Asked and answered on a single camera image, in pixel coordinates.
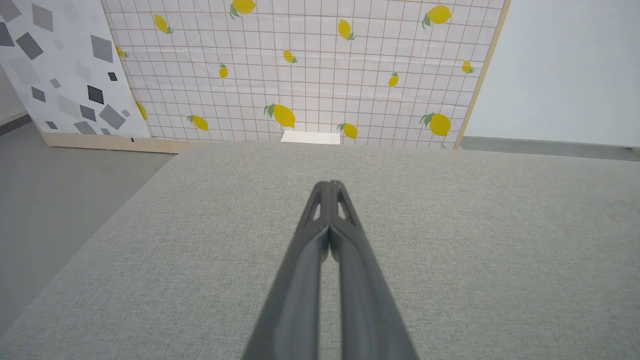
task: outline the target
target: grid pattern wallpaper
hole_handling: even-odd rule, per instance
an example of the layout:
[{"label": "grid pattern wallpaper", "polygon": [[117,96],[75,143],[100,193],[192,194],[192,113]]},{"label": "grid pattern wallpaper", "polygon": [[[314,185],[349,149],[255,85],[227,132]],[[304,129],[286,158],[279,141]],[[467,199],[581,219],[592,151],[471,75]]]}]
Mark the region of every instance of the grid pattern wallpaper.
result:
[{"label": "grid pattern wallpaper", "polygon": [[154,138],[452,149],[504,0],[102,3]]}]

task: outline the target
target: wooden baseboard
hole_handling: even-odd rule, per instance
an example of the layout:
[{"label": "wooden baseboard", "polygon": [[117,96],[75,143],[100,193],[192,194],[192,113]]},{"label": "wooden baseboard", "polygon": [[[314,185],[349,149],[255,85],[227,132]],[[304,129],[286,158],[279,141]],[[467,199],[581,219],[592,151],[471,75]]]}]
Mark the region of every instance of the wooden baseboard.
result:
[{"label": "wooden baseboard", "polygon": [[175,140],[146,138],[123,138],[121,136],[113,135],[45,133],[43,131],[40,131],[40,135],[42,135],[44,142],[48,146],[77,147],[81,149],[165,152],[167,154],[179,154],[194,146],[201,145],[198,142],[179,142]]},{"label": "wooden baseboard", "polygon": [[29,113],[27,113],[27,111],[20,111],[19,113],[0,120],[0,136],[29,124],[31,118],[28,115]]}]

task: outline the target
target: wooden frame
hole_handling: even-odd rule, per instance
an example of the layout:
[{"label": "wooden frame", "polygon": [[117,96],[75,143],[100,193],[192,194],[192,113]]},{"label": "wooden frame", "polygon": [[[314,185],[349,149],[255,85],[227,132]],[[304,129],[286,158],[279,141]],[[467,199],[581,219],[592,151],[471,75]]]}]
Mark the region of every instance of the wooden frame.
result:
[{"label": "wooden frame", "polygon": [[489,51],[486,54],[486,59],[484,60],[484,66],[482,68],[482,71],[480,72],[478,83],[476,84],[476,90],[474,91],[474,94],[471,97],[471,103],[469,103],[467,114],[465,114],[465,120],[462,122],[462,127],[460,128],[458,139],[456,139],[456,145],[453,145],[453,149],[458,149],[460,147],[460,142],[462,141],[462,137],[465,136],[465,130],[467,129],[467,124],[469,123],[469,119],[471,118],[471,113],[474,110],[474,106],[476,105],[476,100],[478,98],[478,95],[480,94],[480,89],[482,88],[484,77],[486,76],[486,72],[489,70],[489,65],[491,64],[491,59],[493,58],[493,53],[495,52],[495,46],[498,44],[500,33],[502,33],[502,26],[504,25],[504,20],[507,18],[507,13],[509,12],[509,6],[511,6],[511,0],[504,0],[504,6],[502,7],[502,12],[500,13],[500,18],[498,19],[498,26],[495,28],[495,34],[493,35],[493,39],[491,40],[491,45],[489,45]]},{"label": "wooden frame", "polygon": [[179,142],[174,140],[153,138],[123,138],[113,135],[83,135],[65,133],[45,133],[36,128],[47,146],[53,147],[78,147],[82,149],[165,152],[179,154],[201,143]]}]

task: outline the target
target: black diamond shape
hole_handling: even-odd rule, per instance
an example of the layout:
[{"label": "black diamond shape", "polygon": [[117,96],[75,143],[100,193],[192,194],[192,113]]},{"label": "black diamond shape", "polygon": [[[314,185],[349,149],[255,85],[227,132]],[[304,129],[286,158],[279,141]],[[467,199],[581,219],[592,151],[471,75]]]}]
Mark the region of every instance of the black diamond shape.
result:
[{"label": "black diamond shape", "polygon": [[33,95],[34,99],[38,99],[42,102],[47,102],[47,99],[44,96],[44,92],[40,89],[36,89],[33,86],[31,87],[31,94]]},{"label": "black diamond shape", "polygon": [[89,89],[89,100],[99,102],[104,105],[104,98],[102,97],[102,90],[94,88],[91,85],[87,85]]},{"label": "black diamond shape", "polygon": [[80,113],[82,114],[83,118],[95,121],[95,110],[80,105]]}]

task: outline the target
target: geometric pattern panel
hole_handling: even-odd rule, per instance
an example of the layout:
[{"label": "geometric pattern panel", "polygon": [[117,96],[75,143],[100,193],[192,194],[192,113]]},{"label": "geometric pattern panel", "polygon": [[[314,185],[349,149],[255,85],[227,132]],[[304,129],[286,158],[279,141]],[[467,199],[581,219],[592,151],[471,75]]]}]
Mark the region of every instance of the geometric pattern panel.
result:
[{"label": "geometric pattern panel", "polygon": [[[125,74],[100,2],[2,0],[0,16],[0,63],[42,131],[151,137],[131,88],[111,79]],[[111,106],[131,116],[95,116]]]}]

